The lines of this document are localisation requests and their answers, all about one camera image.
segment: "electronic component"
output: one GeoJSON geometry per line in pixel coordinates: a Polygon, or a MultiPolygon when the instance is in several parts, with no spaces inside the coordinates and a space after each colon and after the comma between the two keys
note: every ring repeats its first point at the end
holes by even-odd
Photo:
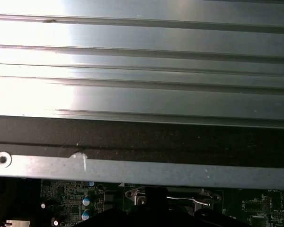
{"type": "MultiPolygon", "coordinates": [[[[145,185],[47,181],[41,186],[41,197],[58,202],[53,206],[58,214],[69,214],[62,222],[65,227],[86,220],[111,208],[125,212],[134,205],[143,205],[145,185]]],[[[207,207],[255,227],[284,226],[284,191],[167,187],[171,210],[193,215],[207,207]]]]}
{"type": "Polygon", "coordinates": [[[59,226],[65,220],[64,215],[59,215],[53,220],[53,226],[59,226]]]}
{"type": "Polygon", "coordinates": [[[245,201],[244,210],[252,212],[261,212],[263,210],[263,203],[257,201],[245,201]]]}
{"type": "Polygon", "coordinates": [[[263,208],[265,213],[270,213],[270,198],[264,197],[263,208]]]}
{"type": "Polygon", "coordinates": [[[251,217],[252,227],[266,227],[266,218],[265,217],[251,217]]]}
{"type": "Polygon", "coordinates": [[[53,206],[56,205],[58,202],[53,200],[53,199],[47,199],[46,201],[44,201],[43,203],[41,203],[41,208],[45,209],[48,208],[49,206],[53,206]]]}
{"type": "Polygon", "coordinates": [[[83,221],[89,219],[91,217],[91,211],[90,209],[86,209],[83,211],[82,215],[81,215],[81,218],[83,221]]]}
{"type": "Polygon", "coordinates": [[[91,201],[91,196],[90,196],[90,195],[86,195],[86,196],[84,197],[84,199],[82,200],[82,204],[83,204],[84,206],[88,206],[88,205],[90,204],[90,201],[91,201]]]}

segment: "chip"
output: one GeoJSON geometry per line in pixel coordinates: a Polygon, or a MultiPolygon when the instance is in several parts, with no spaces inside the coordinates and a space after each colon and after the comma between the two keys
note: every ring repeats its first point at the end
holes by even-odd
{"type": "Polygon", "coordinates": [[[266,227],[266,219],[264,217],[251,217],[252,227],[266,227]]]}
{"type": "Polygon", "coordinates": [[[64,194],[64,187],[62,187],[62,186],[57,187],[57,193],[58,194],[64,194]]]}
{"type": "Polygon", "coordinates": [[[246,201],[244,204],[245,211],[257,211],[261,212],[263,210],[263,203],[262,202],[253,202],[253,201],[246,201]]]}
{"type": "Polygon", "coordinates": [[[71,208],[71,213],[72,214],[79,214],[79,207],[72,207],[71,208]]]}

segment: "black plastic part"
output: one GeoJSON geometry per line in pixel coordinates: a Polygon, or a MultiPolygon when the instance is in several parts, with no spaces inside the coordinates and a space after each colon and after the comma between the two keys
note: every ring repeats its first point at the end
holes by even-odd
{"type": "Polygon", "coordinates": [[[204,165],[283,167],[284,130],[0,117],[0,152],[204,165]]]}

